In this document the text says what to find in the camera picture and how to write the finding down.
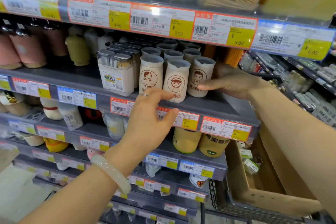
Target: white jade bangle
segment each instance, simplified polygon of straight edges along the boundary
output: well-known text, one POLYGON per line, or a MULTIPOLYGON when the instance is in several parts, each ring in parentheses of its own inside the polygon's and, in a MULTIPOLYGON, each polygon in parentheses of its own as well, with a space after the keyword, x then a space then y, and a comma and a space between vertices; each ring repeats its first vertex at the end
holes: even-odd
POLYGON ((127 195, 131 191, 131 185, 123 174, 110 164, 106 158, 96 154, 91 158, 91 163, 103 169, 115 183, 119 186, 123 194, 127 195))

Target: barcode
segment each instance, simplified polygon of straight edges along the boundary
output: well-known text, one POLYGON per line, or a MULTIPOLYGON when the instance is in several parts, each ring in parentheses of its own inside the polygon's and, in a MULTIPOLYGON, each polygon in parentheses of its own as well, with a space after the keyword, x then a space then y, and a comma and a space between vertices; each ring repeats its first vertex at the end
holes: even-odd
POLYGON ((119 106, 114 106, 114 110, 119 111, 119 112, 126 112, 126 108, 122 108, 122 107, 119 107, 119 106))
POLYGON ((261 34, 259 41, 263 43, 280 44, 282 39, 283 36, 261 34))
POLYGON ((203 124, 203 127, 204 129, 207 129, 207 130, 212 130, 212 131, 215 131, 216 130, 216 127, 215 126, 208 126, 208 125, 205 125, 203 124))
POLYGON ((62 99, 72 101, 72 97, 70 97, 70 96, 62 95, 62 99))
POLYGON ((207 34, 208 33, 208 27, 207 26, 195 25, 194 33, 195 34, 207 34))
POLYGON ((185 169, 194 170, 194 167, 191 167, 191 166, 186 166, 186 165, 184 165, 184 168, 185 168, 185 169))
POLYGON ((156 158, 148 158, 149 162, 157 162, 158 160, 156 158))
POLYGON ((70 9, 71 9, 71 14, 73 16, 89 18, 89 11, 88 10, 80 9, 80 8, 73 8, 73 7, 71 7, 70 9))
POLYGON ((17 1, 8 1, 10 7, 23 9, 23 4, 17 1))
POLYGON ((148 25, 148 18, 131 15, 131 22, 135 24, 148 25))

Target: cartoon girl illustration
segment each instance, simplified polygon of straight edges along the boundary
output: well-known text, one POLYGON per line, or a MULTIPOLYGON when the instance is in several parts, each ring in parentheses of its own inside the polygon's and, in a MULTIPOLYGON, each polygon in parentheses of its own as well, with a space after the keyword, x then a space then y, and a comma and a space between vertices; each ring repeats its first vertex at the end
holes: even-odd
POLYGON ((203 73, 200 71, 195 71, 191 81, 193 84, 198 85, 202 79, 203 79, 203 73))
POLYGON ((149 71, 145 71, 142 78, 142 84, 147 88, 155 86, 155 83, 152 82, 152 74, 149 71))
POLYGON ((172 80, 171 80, 171 86, 173 86, 173 89, 172 91, 173 92, 180 92, 182 89, 180 89, 180 86, 182 84, 182 81, 180 78, 177 78, 177 77, 174 77, 172 80))

